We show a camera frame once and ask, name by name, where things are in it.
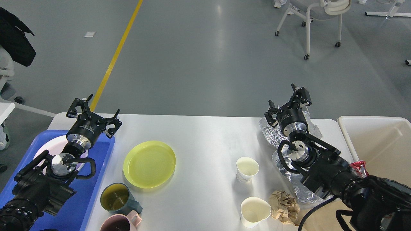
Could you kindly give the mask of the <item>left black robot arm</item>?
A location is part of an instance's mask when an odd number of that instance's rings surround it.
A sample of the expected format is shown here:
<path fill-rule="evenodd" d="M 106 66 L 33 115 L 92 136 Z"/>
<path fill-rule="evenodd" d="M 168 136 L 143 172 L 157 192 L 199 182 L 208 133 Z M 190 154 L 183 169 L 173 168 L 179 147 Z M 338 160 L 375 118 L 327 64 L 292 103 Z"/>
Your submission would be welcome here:
<path fill-rule="evenodd" d="M 102 133 L 112 138 L 122 122 L 118 118 L 120 110 L 106 118 L 91 111 L 88 102 L 92 97 L 75 98 L 68 108 L 66 116 L 76 122 L 66 134 L 62 152 L 51 155 L 45 150 L 15 175 L 14 198 L 1 208 L 2 231 L 29 231 L 44 213 L 57 215 L 76 193 L 71 182 L 94 177 L 95 160 L 81 155 Z"/>

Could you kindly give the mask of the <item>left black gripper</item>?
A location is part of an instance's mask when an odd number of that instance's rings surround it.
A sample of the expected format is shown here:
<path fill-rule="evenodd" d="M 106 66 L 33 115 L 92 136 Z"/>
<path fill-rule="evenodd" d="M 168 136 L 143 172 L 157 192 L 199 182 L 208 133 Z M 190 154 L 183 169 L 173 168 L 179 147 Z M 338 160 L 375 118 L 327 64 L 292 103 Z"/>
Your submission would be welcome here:
<path fill-rule="evenodd" d="M 88 105 L 92 97 L 93 94 L 88 98 L 75 98 L 66 113 L 66 117 L 76 118 L 77 120 L 66 134 L 68 142 L 76 143 L 86 150 L 94 146 L 101 133 L 104 132 L 111 139 L 122 126 L 122 122 L 118 117 L 120 109 L 116 111 L 113 117 L 93 119 Z"/>

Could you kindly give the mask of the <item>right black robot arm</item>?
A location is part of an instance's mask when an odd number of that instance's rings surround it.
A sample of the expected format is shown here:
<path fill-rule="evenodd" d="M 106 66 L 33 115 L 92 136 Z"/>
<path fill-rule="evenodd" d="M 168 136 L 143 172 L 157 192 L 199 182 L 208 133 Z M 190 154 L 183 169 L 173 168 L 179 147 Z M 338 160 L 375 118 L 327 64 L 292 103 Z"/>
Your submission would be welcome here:
<path fill-rule="evenodd" d="M 298 229 L 301 231 L 318 209 L 341 199 L 349 210 L 337 210 L 335 215 L 344 231 L 350 228 L 343 216 L 351 217 L 350 224 L 357 231 L 409 231 L 410 188 L 383 177 L 357 175 L 340 150 L 310 134 L 302 112 L 312 104 L 310 94 L 295 84 L 292 89 L 290 100 L 280 108 L 269 100 L 265 118 L 271 127 L 279 126 L 286 137 L 277 148 L 282 166 L 301 174 L 301 183 L 325 200 L 303 217 Z"/>

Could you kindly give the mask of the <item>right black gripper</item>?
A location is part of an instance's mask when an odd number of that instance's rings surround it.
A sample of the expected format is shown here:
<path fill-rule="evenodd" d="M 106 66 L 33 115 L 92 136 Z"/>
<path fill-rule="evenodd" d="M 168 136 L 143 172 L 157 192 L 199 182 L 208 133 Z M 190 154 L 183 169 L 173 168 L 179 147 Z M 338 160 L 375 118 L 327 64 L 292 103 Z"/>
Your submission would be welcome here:
<path fill-rule="evenodd" d="M 269 100 L 269 108 L 265 112 L 265 118 L 269 126 L 276 128 L 280 125 L 283 135 L 290 135 L 294 131 L 308 132 L 307 120 L 301 108 L 312 105 L 308 90 L 291 84 L 293 95 L 287 103 L 287 110 L 280 112 L 273 101 Z"/>

